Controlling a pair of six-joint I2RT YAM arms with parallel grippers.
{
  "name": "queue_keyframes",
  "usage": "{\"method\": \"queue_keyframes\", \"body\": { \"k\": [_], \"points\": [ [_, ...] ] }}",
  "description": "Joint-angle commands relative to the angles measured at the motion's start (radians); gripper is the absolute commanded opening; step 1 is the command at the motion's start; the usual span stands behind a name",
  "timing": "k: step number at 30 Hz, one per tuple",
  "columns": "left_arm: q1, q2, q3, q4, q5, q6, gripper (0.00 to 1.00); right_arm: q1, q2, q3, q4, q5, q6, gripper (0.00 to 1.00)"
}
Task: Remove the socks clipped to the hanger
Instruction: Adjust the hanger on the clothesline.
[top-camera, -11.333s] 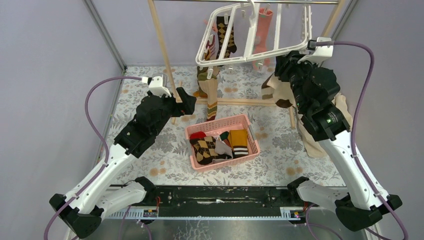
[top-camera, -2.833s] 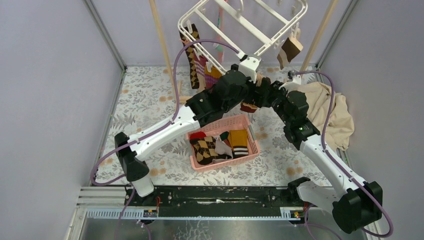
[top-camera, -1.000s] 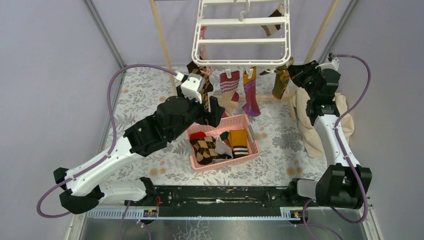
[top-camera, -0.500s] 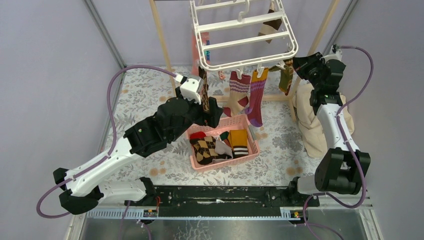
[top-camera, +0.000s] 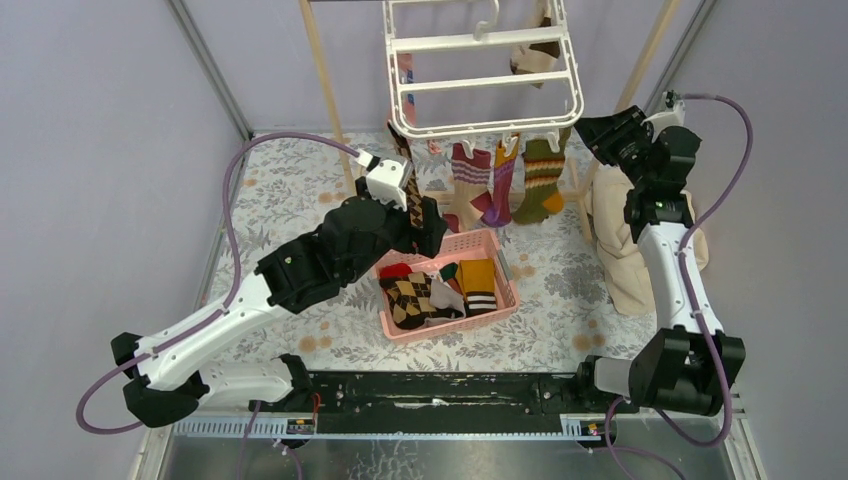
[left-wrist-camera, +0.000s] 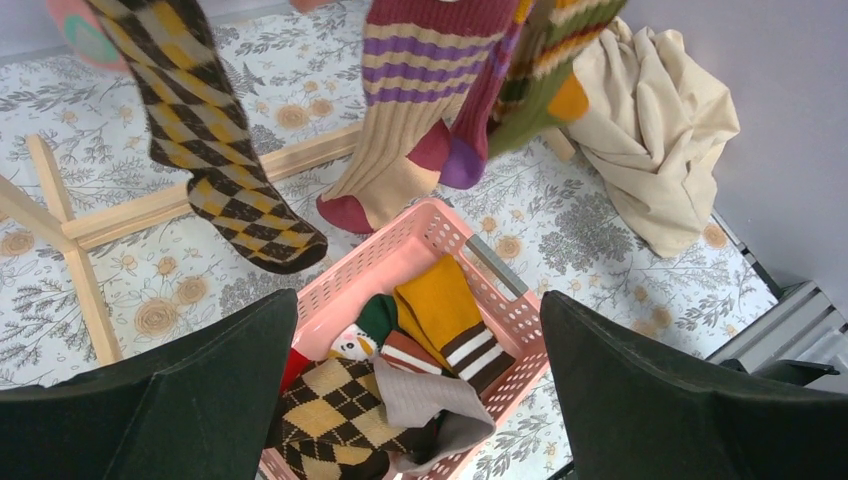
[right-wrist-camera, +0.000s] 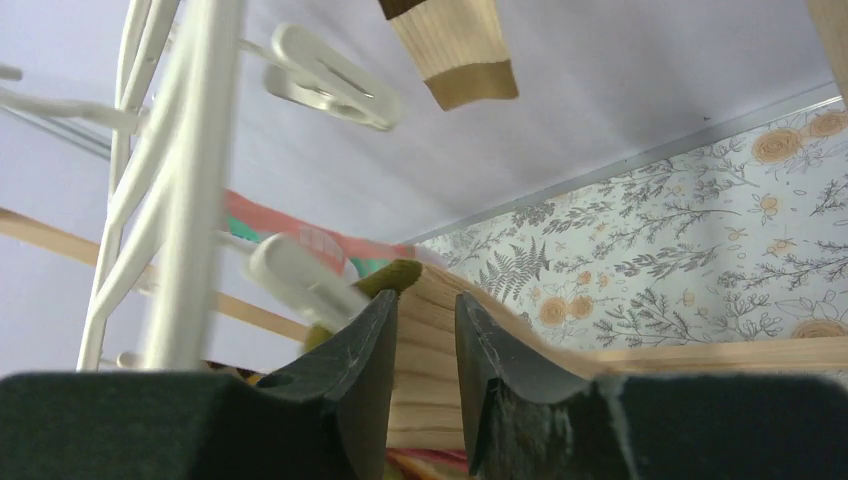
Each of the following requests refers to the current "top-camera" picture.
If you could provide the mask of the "mustard yellow striped sock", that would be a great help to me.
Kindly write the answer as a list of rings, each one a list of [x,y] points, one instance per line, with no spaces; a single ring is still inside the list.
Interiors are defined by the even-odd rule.
[[[461,260],[456,280],[469,317],[497,310],[495,265],[492,259]]]

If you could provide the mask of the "olive green striped sock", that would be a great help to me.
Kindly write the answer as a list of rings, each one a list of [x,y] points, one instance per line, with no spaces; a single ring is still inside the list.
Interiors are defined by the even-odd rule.
[[[565,202],[558,181],[565,167],[565,147],[570,136],[570,127],[561,129],[556,149],[552,149],[548,140],[543,138],[534,138],[525,143],[522,155],[525,195],[512,213],[514,223],[541,223],[563,210]]]

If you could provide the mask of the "grey sock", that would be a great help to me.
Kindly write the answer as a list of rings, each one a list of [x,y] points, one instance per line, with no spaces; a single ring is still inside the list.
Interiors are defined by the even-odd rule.
[[[425,320],[426,327],[436,327],[467,317],[463,295],[439,280],[430,282],[428,302],[433,311]]]

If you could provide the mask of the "dark green sock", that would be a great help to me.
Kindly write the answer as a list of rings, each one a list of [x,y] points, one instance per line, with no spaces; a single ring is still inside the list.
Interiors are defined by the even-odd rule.
[[[462,294],[463,290],[460,283],[457,280],[457,273],[459,271],[459,264],[452,262],[442,266],[439,269],[439,275],[441,280],[448,285],[455,292]]]

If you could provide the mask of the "red patterned sock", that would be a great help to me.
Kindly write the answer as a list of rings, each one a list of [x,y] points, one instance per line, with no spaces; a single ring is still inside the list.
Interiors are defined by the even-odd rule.
[[[406,263],[395,263],[387,265],[379,270],[378,279],[387,280],[405,277],[413,272],[412,268]]]

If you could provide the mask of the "pink plastic basket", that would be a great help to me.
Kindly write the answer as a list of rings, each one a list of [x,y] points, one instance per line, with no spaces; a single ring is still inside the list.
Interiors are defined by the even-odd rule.
[[[422,327],[416,330],[403,330],[397,327],[391,318],[389,301],[385,294],[379,303],[379,319],[385,336],[395,344],[423,341],[432,337],[465,330],[472,330],[491,323],[505,320],[515,313],[520,305],[520,297],[513,280],[512,272],[503,249],[491,229],[478,229],[465,233],[446,235],[441,244],[440,253],[433,259],[418,255],[405,254],[390,250],[373,267],[373,276],[387,266],[403,263],[413,271],[437,273],[450,263],[460,260],[491,259],[495,269],[495,298],[498,309],[492,313],[477,315],[468,319],[452,321],[445,325]]]

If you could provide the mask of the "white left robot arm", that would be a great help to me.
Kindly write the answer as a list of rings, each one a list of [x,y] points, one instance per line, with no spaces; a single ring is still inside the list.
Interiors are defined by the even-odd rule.
[[[447,223],[425,197],[423,225],[411,209],[356,196],[329,211],[315,230],[260,259],[234,294],[209,304],[155,335],[125,332],[111,347],[129,381],[128,411],[143,425],[162,427],[200,407],[233,408],[258,401],[288,411],[304,407],[310,379],[290,354],[262,363],[222,363],[215,356],[265,325],[289,319],[336,297],[389,251],[428,258],[440,249]]]

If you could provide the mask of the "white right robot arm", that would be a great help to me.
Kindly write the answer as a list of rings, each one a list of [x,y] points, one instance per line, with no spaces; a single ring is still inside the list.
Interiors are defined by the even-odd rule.
[[[591,355],[577,371],[575,402],[597,412],[613,396],[638,407],[714,416],[746,358],[709,303],[683,189],[701,139],[680,124],[656,129],[636,106],[578,120],[573,129],[596,160],[621,169],[633,187],[624,219],[645,261],[657,331],[632,360]]]

